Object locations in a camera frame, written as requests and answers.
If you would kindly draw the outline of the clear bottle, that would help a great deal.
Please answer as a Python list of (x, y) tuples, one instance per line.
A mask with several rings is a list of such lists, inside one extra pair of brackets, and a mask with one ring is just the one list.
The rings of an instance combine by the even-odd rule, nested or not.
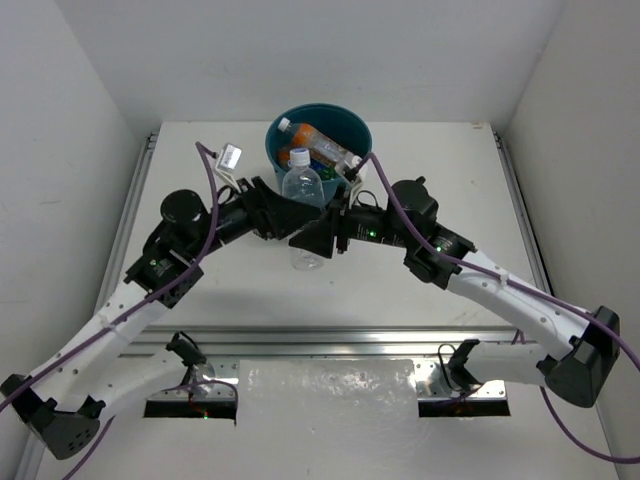
[[(311, 168), (308, 149), (293, 148), (289, 152), (289, 171), (282, 182), (284, 197), (307, 205), (324, 209), (325, 199), (320, 176)], [(294, 269), (312, 271), (324, 264), (322, 257), (305, 250), (289, 248), (290, 262)]]

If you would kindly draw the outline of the orange bottle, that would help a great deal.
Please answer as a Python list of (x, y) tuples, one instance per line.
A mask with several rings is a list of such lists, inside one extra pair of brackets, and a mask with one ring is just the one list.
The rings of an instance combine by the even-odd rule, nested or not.
[(277, 124), (277, 129), (285, 134), (295, 148), (306, 148), (310, 154), (322, 165), (337, 169), (341, 166), (354, 168), (360, 164), (362, 158), (346, 147), (321, 133), (307, 123), (293, 123), (283, 117)]

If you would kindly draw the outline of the crushed green plastic bottle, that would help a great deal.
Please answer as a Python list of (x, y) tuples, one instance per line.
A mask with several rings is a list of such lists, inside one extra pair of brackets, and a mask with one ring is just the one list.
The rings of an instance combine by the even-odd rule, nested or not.
[(320, 170), (319, 175), (323, 181), (333, 180), (338, 177), (338, 174), (332, 169)]

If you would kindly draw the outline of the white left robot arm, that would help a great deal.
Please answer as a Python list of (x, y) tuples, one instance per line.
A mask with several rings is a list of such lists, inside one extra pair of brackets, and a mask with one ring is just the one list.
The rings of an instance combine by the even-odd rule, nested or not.
[(205, 355), (174, 335), (139, 373), (117, 376), (110, 364), (151, 323), (169, 313), (203, 277), (205, 256), (251, 232), (283, 239), (321, 215), (255, 177), (234, 200), (206, 208), (189, 189), (167, 195), (161, 221), (111, 297), (52, 358), (1, 384), (4, 403), (58, 460), (81, 452), (107, 419), (135, 401), (202, 372)]

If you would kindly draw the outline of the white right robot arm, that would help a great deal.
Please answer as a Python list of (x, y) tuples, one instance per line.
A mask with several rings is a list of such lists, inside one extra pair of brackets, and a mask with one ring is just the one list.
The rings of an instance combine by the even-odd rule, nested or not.
[(403, 263), (417, 279), (479, 304), (530, 340), (463, 341), (443, 368), (452, 387), (467, 392), (504, 380), (547, 387), (574, 406), (592, 407), (620, 355), (619, 316), (605, 306), (590, 312), (545, 298), (441, 225), (438, 208), (422, 178), (394, 183), (386, 208), (350, 205), (337, 194), (289, 244), (324, 258), (345, 252), (352, 240), (404, 249)]

